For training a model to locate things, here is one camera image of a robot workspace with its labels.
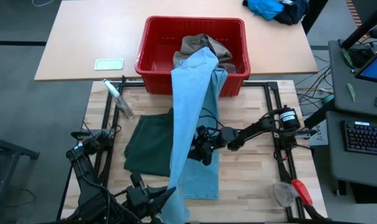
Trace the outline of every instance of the green card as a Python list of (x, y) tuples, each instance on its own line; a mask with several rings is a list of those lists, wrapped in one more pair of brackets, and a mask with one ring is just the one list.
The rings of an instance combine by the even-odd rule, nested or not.
[(121, 70), (124, 68), (124, 60), (116, 59), (98, 59), (95, 63), (95, 70)]

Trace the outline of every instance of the wooden table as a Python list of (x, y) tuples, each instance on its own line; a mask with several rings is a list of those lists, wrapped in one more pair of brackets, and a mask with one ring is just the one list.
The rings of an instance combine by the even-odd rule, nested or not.
[[(282, 104), (295, 108), (302, 121), (299, 104), (292, 81), (278, 81)], [(85, 115), (85, 123), (91, 129), (99, 129), (106, 104), (107, 89), (102, 82), (94, 82)], [(135, 118), (130, 121), (119, 116), (122, 131), (116, 136), (108, 188), (111, 193), (125, 189), (131, 181), (130, 172), (123, 169), (123, 155), (139, 115), (160, 114), (172, 107), (172, 97), (150, 95), (143, 87), (124, 88), (124, 99), (133, 109)], [(245, 128), (267, 113), (264, 90), (261, 87), (242, 87), (236, 97), (219, 99), (220, 120), (227, 126)], [(298, 139), (299, 144), (307, 141)], [(286, 221), (284, 209), (269, 198), (268, 187), (279, 181), (277, 163), (272, 154), (274, 144), (270, 133), (262, 134), (236, 152), (220, 149), (219, 200), (186, 200), (192, 222), (265, 222)], [(307, 186), (314, 207), (326, 216), (319, 180), (312, 154), (308, 149), (292, 150), (298, 178)], [(167, 177), (143, 175), (145, 184), (160, 187), (168, 184)], [(71, 175), (62, 217), (76, 209), (80, 189), (75, 174)], [(118, 197), (119, 202), (125, 197)]]
[[(254, 16), (242, 0), (62, 1), (35, 76), (37, 81), (141, 78), (134, 69), (150, 16), (237, 17), (245, 22), (252, 75), (318, 71), (302, 25)], [(94, 71), (96, 59), (123, 58), (124, 68)]]

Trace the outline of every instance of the keyboard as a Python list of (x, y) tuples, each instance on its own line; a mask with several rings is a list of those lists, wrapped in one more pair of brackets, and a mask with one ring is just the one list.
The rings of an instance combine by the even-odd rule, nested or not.
[(377, 155), (377, 124), (359, 121), (341, 122), (345, 150)]

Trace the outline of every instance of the clear plastic bottle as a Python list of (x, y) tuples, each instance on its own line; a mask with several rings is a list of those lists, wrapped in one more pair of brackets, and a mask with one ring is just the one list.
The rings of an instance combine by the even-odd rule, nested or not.
[(116, 106), (121, 110), (123, 114), (125, 114), (128, 119), (133, 119), (134, 115), (132, 109), (122, 98), (121, 94), (119, 94), (118, 90), (115, 89), (115, 87), (108, 80), (103, 80), (103, 82), (106, 84), (108, 91), (114, 97)]

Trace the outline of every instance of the red handle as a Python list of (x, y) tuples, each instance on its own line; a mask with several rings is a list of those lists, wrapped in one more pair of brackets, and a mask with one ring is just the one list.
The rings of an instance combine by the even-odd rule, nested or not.
[(304, 205), (313, 205), (312, 198), (310, 197), (309, 192), (307, 191), (306, 186), (298, 179), (292, 181), (292, 185), (295, 190), (298, 192), (299, 196), (302, 199), (302, 204)]

